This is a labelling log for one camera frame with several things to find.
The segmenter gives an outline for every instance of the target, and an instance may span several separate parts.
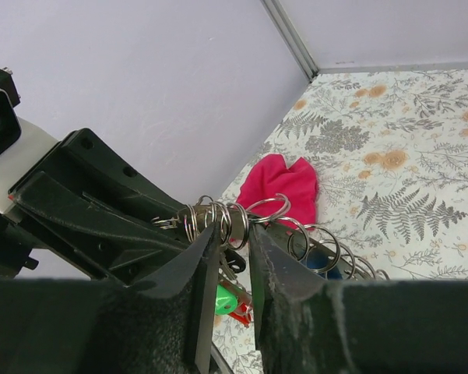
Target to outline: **white wall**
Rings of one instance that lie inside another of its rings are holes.
[[[468,0],[280,0],[320,69],[468,62]]]
[[[307,84],[253,0],[0,1],[3,66],[19,116],[90,127],[184,203],[221,194]]]

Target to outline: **pink cloth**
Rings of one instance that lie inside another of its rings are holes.
[[[259,200],[275,197],[277,193],[283,193],[289,198],[290,210],[285,214],[287,217],[294,218],[302,224],[316,223],[317,174],[303,157],[287,168],[281,154],[265,156],[249,172],[237,202],[247,208]],[[275,213],[282,205],[283,203],[278,201],[265,203],[254,208],[252,212],[268,216]],[[288,221],[280,223],[294,227]]]

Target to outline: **bed sheet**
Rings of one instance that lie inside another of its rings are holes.
[[[222,196],[269,153],[318,174],[318,222],[396,279],[468,279],[468,70],[319,76]],[[240,281],[249,289],[248,271]],[[252,328],[217,317],[237,373],[262,372]]]

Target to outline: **green object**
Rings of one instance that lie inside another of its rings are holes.
[[[233,312],[238,305],[237,298],[223,286],[216,287],[215,314],[223,315]]]

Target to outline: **silver metal plate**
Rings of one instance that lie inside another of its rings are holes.
[[[17,118],[21,137],[0,155],[0,214],[12,206],[8,191],[52,147],[57,140],[31,122]]]

